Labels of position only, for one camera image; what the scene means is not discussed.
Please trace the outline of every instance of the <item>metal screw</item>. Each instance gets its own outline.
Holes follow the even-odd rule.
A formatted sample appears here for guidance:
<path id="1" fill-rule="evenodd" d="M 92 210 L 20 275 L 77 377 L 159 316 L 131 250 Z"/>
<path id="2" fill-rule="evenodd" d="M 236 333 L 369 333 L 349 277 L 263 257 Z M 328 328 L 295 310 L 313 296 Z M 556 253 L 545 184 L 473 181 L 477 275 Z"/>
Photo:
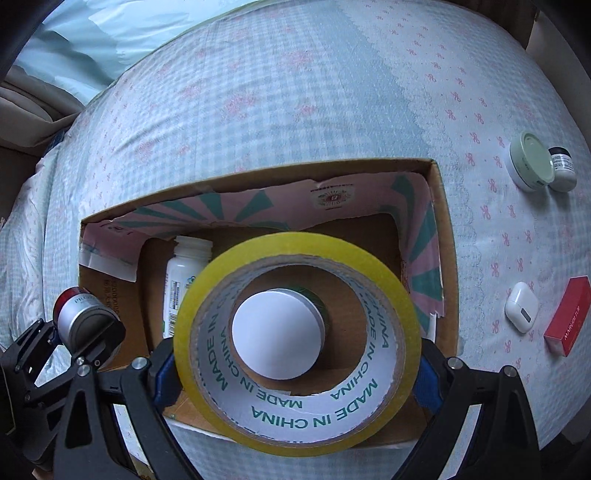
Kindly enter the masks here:
<path id="1" fill-rule="evenodd" d="M 78 367 L 78 375 L 85 377 L 90 373 L 90 367 L 88 365 L 82 365 Z"/>
<path id="2" fill-rule="evenodd" d="M 464 366 L 464 362 L 462 362 L 458 357 L 453 356 L 447 359 L 447 364 L 449 368 L 452 370 L 459 370 Z"/>
<path id="3" fill-rule="evenodd" d="M 503 367 L 503 373 L 507 377 L 516 377 L 517 376 L 517 370 L 515 369 L 515 367 L 512 367 L 511 365 L 505 365 Z"/>
<path id="4" fill-rule="evenodd" d="M 146 365 L 148 365 L 148 359 L 143 356 L 139 356 L 138 358 L 134 358 L 134 361 L 131 362 L 131 366 L 133 368 L 135 368 L 136 370 L 142 370 L 143 367 L 145 367 Z"/>

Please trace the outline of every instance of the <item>light green lid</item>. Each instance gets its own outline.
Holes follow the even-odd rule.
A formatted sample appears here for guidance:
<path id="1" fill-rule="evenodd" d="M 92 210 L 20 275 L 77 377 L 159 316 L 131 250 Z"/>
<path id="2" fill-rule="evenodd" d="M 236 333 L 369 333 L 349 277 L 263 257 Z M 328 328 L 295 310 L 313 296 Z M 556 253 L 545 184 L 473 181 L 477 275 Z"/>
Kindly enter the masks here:
<path id="1" fill-rule="evenodd" d="M 539 189 L 554 181 L 550 152 L 534 134 L 521 132 L 509 151 L 517 173 L 530 188 Z"/>

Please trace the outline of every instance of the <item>red box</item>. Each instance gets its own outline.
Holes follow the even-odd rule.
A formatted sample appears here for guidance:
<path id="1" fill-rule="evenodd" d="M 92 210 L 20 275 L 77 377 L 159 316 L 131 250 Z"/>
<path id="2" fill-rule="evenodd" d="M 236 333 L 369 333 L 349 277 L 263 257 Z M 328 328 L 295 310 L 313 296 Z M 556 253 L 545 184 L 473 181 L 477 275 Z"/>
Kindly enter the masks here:
<path id="1" fill-rule="evenodd" d="M 591 285 L 588 277 L 569 280 L 566 291 L 548 325 L 544 338 L 552 353 L 568 356 L 574 341 L 579 336 L 589 305 L 591 304 Z"/>

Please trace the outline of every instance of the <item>tape roll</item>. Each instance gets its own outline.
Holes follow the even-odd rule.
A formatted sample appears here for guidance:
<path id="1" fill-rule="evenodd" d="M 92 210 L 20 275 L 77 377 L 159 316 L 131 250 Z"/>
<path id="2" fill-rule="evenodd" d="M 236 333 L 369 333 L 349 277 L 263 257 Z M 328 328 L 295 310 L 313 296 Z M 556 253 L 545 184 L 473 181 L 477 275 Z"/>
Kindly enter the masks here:
<path id="1" fill-rule="evenodd" d="M 260 387 L 229 348 L 230 315 L 240 292 L 259 275 L 288 265 L 339 277 L 367 320 L 358 366 L 337 386 L 307 397 Z M 178 313 L 174 355 L 189 399 L 221 434 L 262 452 L 302 457 L 352 447 L 390 421 L 410 395 L 420 342 L 410 297 L 380 260 L 334 237 L 283 232 L 243 242 L 203 270 Z"/>

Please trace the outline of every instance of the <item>bed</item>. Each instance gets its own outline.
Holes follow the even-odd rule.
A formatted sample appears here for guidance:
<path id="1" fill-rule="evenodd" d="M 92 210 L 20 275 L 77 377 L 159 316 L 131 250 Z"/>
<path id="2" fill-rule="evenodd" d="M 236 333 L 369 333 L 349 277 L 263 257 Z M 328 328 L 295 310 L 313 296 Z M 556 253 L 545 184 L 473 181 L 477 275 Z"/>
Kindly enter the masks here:
<path id="1" fill-rule="evenodd" d="M 514 186 L 504 158 L 523 129 L 570 151 L 573 192 Z M 371 157 L 439 163 L 456 243 L 459 356 L 474 368 L 519 370 L 545 445 L 591 394 L 591 371 L 573 367 L 591 359 L 591 327 L 568 358 L 552 356 L 543 339 L 567 280 L 591 270 L 591 154 L 521 45 L 445 2 L 252 5 L 184 33 L 123 73 L 43 158 L 0 233 L 0 343 L 51 318 L 57 296 L 77 283 L 83 218 L 234 171 Z M 517 281 L 541 300 L 525 336 L 503 314 Z M 56 352 L 41 381 L 68 365 L 69 354 Z M 471 412 L 466 425 L 474 421 Z M 131 428 L 123 430 L 141 458 Z M 353 479 L 369 468 L 371 478 L 386 479 L 408 453 L 276 458 L 186 426 L 173 432 L 207 479 Z M 458 442 L 447 474 L 468 440 Z"/>

